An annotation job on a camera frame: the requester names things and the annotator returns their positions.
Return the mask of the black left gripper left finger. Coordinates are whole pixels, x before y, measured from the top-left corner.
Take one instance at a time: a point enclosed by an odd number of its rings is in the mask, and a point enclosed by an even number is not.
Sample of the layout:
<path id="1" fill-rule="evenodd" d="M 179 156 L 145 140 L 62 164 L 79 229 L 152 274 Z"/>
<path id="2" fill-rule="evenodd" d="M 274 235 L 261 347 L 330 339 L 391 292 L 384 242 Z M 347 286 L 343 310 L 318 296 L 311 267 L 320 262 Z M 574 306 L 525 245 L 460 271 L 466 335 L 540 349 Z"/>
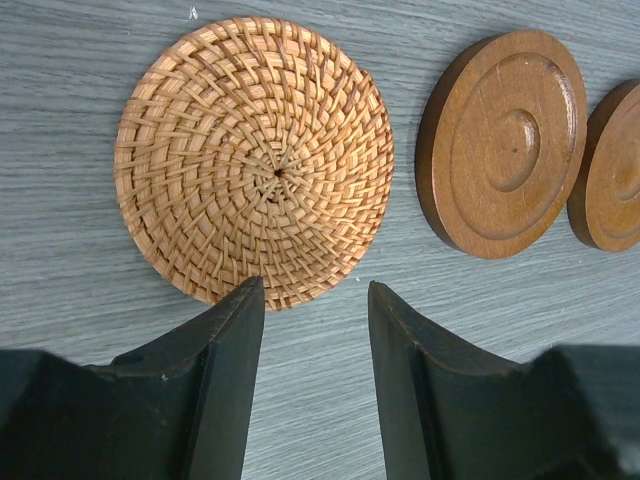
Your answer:
<path id="1" fill-rule="evenodd" d="M 238 479 L 265 320 L 258 277 L 107 365 L 1 354 L 5 479 Z"/>

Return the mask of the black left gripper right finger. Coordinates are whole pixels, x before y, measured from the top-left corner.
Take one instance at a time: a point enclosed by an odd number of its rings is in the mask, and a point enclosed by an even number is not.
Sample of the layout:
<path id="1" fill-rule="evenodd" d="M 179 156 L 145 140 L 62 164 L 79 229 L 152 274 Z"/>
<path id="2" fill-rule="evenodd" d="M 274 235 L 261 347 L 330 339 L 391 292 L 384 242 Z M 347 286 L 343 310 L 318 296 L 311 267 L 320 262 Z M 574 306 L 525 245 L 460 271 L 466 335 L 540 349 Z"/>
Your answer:
<path id="1" fill-rule="evenodd" d="M 368 290 L 391 479 L 635 479 L 639 350 L 557 345 L 519 364 Z"/>

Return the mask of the woven rattan coaster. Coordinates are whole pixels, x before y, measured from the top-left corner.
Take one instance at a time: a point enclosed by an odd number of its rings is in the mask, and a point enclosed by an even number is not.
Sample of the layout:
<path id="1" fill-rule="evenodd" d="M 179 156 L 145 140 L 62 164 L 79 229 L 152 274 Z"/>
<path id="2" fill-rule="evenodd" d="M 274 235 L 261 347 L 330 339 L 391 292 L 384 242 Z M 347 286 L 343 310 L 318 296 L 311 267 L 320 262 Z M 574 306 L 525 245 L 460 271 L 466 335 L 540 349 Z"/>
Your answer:
<path id="1" fill-rule="evenodd" d="M 206 25 L 163 52 L 114 147 L 120 212 L 147 262 L 209 305 L 259 277 L 271 311 L 359 263 L 393 167 L 371 75 L 321 35 L 264 17 Z"/>

